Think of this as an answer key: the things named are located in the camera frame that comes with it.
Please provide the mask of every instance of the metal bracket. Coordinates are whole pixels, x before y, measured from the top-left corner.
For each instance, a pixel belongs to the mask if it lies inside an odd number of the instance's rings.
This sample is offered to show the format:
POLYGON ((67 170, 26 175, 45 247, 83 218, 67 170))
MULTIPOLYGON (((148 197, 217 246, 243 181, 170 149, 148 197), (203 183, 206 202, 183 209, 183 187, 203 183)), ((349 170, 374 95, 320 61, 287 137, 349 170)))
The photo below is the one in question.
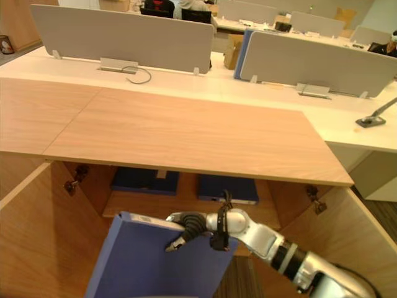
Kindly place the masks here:
POLYGON ((249 82, 256 84, 258 82, 258 76, 254 74, 249 82))
POLYGON ((138 71, 138 62, 101 57, 99 69, 135 75, 138 71))
POLYGON ((329 87, 324 87, 324 86, 317 86, 317 85, 303 84, 303 83, 297 84, 298 94, 304 96, 331 99, 328 96, 329 89, 330 89, 329 87))
POLYGON ((360 94, 359 98, 367 98, 368 96, 368 91, 364 91, 362 94, 360 94))
POLYGON ((59 54, 57 50, 52 50, 52 55, 54 56, 55 59, 62 59, 62 56, 59 54))
POLYGON ((74 171, 74 180, 65 182, 63 187, 70 196, 74 195, 74 193, 76 192, 76 186, 79 185, 79 183, 82 183, 84 178, 88 175, 88 171, 88 165, 79 165, 74 171))
POLYGON ((306 193, 309 199, 314 203, 314 211, 316 214, 321 214, 327 209, 327 205, 324 202, 320 202, 317 197, 318 188, 313 185, 307 185, 306 193))

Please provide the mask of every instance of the white wall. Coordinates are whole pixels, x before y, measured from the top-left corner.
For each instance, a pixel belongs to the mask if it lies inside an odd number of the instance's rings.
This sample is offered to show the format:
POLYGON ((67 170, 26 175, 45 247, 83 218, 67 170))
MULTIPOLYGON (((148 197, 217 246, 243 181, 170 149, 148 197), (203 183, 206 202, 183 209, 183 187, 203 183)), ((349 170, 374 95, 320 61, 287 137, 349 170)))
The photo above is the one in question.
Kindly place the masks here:
POLYGON ((375 0, 362 26, 390 33, 397 30, 397 0, 375 0))
POLYGON ((99 9, 99 0, 58 0, 60 6, 99 9))
POLYGON ((317 16, 328 17, 332 19, 336 15, 336 8, 341 7, 343 9, 354 9, 357 14, 351 23, 351 29, 361 24, 364 17, 367 15, 368 10, 374 0, 237 0, 244 2, 251 2, 256 4, 262 4, 272 6, 280 9, 280 11, 301 11, 308 13, 309 7, 314 5, 313 14, 317 16))

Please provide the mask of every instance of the cabinet door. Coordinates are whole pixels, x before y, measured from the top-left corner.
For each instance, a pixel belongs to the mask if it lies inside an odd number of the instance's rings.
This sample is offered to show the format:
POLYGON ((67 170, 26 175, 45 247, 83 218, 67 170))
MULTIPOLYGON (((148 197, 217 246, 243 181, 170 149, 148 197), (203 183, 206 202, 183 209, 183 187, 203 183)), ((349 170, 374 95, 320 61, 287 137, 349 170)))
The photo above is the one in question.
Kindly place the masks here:
POLYGON ((44 162, 0 201, 0 296, 82 297, 107 228, 63 163, 44 162))
MULTIPOLYGON (((365 276, 383 298, 396 297, 396 243, 350 189, 334 188, 321 201, 327 203, 326 211, 316 215, 310 207, 281 233, 303 249, 365 276)), ((258 259, 254 262, 266 297, 301 297, 290 281, 258 259)))
POLYGON ((43 162, 43 158, 0 153, 0 200, 43 162))

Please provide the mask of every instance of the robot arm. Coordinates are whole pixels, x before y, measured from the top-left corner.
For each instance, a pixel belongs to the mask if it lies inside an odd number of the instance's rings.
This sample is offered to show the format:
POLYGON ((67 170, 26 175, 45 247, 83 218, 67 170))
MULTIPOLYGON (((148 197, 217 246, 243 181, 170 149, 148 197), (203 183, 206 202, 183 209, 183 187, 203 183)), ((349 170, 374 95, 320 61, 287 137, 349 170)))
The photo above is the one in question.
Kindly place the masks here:
POLYGON ((171 214, 167 220, 184 225, 185 232, 166 251, 177 250, 201 233, 216 232, 221 227, 229 236, 243 242, 263 262, 291 280, 299 293, 309 292, 312 298, 371 298, 350 275, 316 254, 299 249, 271 228, 254 222, 245 211, 230 209, 225 218, 219 214, 171 214))

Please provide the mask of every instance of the wooden panel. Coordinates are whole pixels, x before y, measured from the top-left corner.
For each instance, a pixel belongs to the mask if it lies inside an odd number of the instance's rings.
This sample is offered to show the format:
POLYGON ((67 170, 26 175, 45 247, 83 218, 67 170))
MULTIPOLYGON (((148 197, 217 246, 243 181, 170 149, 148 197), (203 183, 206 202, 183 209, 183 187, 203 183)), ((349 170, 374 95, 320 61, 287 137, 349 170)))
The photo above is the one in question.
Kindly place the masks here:
POLYGON ((107 227, 67 179, 62 163, 44 163, 0 201, 2 297, 84 295, 107 227))
MULTIPOLYGON (((333 189, 322 201, 328 210, 316 215, 307 210, 281 232, 284 236, 331 262, 368 278, 384 298, 397 291, 397 247, 373 215, 347 189, 333 189)), ((292 284, 255 261, 265 296, 301 297, 292 284)))
POLYGON ((115 89, 103 89, 44 154, 95 163, 352 184, 301 112, 115 89))
MULTIPOLYGON (((74 177, 75 170, 80 164, 67 162, 64 164, 74 177)), ((84 181, 79 184, 79 187, 83 190, 83 193, 91 202, 97 213, 102 216, 107 200, 109 200, 110 193, 112 192, 110 185, 112 184, 117 167, 104 165, 88 165, 88 167, 88 175, 84 181)))
POLYGON ((2 78, 0 151, 41 154, 99 90, 2 78))
MULTIPOLYGON (((281 181, 268 181, 267 184, 279 215, 281 227, 286 227, 312 205, 306 193, 305 184, 281 181)), ((318 197, 322 197, 331 189, 331 186, 317 185, 316 187, 318 188, 318 197)))
POLYGON ((43 162, 43 158, 0 153, 0 200, 43 162))
POLYGON ((30 4, 58 5, 58 0, 1 0, 1 33, 8 35, 15 51, 40 41, 30 4))
POLYGON ((397 177, 397 154, 374 151, 351 171, 351 175, 356 188, 366 198, 397 177))

